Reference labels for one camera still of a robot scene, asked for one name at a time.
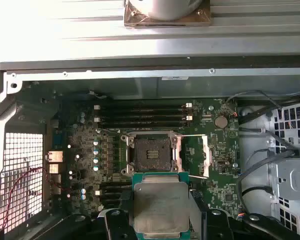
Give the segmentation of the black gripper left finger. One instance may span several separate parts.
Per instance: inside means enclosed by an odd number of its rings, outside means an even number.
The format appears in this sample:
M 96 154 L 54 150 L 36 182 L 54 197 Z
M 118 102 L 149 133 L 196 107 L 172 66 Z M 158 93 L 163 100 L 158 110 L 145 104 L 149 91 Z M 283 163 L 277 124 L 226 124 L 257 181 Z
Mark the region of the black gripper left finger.
M 130 223 L 133 191 L 124 189 L 119 208 L 101 211 L 96 218 L 76 213 L 49 225 L 32 240 L 134 240 L 136 232 Z

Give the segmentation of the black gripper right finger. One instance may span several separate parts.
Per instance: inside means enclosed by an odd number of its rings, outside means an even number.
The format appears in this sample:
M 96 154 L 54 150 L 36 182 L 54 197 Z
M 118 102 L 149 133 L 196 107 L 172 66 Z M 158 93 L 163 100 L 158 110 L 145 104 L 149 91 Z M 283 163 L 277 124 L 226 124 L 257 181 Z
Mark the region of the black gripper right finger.
M 189 191 L 189 221 L 199 240 L 300 240 L 273 217 L 245 214 L 242 220 L 221 209 L 209 208 L 197 190 Z

